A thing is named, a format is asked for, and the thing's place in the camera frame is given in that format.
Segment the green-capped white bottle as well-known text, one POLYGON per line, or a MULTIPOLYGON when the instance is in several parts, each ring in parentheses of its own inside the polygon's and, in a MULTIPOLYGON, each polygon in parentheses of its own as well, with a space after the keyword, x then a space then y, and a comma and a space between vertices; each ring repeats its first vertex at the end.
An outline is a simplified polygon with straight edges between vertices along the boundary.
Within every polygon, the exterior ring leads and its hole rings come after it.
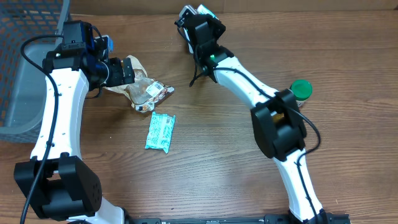
POLYGON ((308 80, 296 80, 289 89, 294 94, 298 107, 303 106, 313 93, 312 84, 308 80))

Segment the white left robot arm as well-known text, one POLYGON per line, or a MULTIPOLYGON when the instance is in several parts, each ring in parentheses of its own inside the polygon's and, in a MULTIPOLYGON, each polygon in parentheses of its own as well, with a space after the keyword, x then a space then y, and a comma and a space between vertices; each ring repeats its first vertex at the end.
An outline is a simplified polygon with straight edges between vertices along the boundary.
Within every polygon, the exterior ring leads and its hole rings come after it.
POLYGON ((133 83, 131 60, 111 58, 110 38, 88 22, 65 22, 60 40, 39 65, 47 90, 37 142, 29 161, 14 168, 24 207, 59 222, 132 223, 126 209, 103 197, 100 179, 80 150, 87 93, 133 83))

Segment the yellow Vim dish soap bottle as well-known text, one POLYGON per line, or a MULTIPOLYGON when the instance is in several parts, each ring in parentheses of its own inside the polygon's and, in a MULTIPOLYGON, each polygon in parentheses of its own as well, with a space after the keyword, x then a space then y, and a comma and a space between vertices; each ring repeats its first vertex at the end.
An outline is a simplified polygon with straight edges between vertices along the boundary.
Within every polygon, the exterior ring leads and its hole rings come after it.
POLYGON ((278 123, 280 120, 282 120, 284 118, 284 114, 280 114, 280 113, 276 113, 274 115, 272 115, 272 120, 275 123, 278 123))

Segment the small teal white box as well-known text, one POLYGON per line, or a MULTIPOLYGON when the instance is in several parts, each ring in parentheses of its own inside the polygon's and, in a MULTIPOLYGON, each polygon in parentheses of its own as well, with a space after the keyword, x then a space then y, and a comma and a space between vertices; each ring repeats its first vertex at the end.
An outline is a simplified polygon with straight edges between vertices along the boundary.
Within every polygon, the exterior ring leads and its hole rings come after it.
POLYGON ((211 17, 214 17, 215 19, 218 19, 217 16, 210 11, 206 6, 203 4, 199 5, 196 9, 198 14, 203 14, 203 15, 210 15, 211 17))

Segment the light teal snack packet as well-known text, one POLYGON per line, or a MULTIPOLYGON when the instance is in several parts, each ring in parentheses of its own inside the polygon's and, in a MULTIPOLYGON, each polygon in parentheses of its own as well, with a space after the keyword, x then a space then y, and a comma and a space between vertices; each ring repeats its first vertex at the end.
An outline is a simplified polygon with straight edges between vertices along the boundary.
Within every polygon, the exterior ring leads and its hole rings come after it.
POLYGON ((175 115, 159 114, 152 112, 149 133, 146 138, 146 149, 163 150, 169 153, 172 133, 175 125, 175 115))

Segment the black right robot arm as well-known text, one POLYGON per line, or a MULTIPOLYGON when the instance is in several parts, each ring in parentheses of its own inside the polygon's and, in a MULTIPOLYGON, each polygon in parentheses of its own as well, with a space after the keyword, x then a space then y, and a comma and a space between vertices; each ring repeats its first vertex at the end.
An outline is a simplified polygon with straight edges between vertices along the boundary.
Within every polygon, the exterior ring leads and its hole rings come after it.
POLYGON ((192 48, 195 74, 210 77, 234 93, 251 112, 254 138, 262 153, 278 167, 289 198, 290 223, 328 223, 308 173, 305 156, 307 131, 311 124, 298 108, 290 89, 278 91, 246 70, 238 58, 217 43, 226 27, 211 14, 185 6, 175 21, 178 33, 192 48))

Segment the cream brown bread bag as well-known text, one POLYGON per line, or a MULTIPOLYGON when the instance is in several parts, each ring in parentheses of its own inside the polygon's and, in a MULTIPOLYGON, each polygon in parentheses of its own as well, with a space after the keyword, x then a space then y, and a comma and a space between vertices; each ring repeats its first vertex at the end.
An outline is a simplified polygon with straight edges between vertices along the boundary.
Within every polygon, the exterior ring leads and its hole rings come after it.
POLYGON ((149 78, 145 68, 136 57, 128 55, 123 60, 123 65, 128 65, 132 68, 135 74, 134 83, 106 87, 106 89, 126 96, 131 101, 131 107, 136 111, 140 113, 154 111, 156 105, 175 91, 174 87, 149 78))

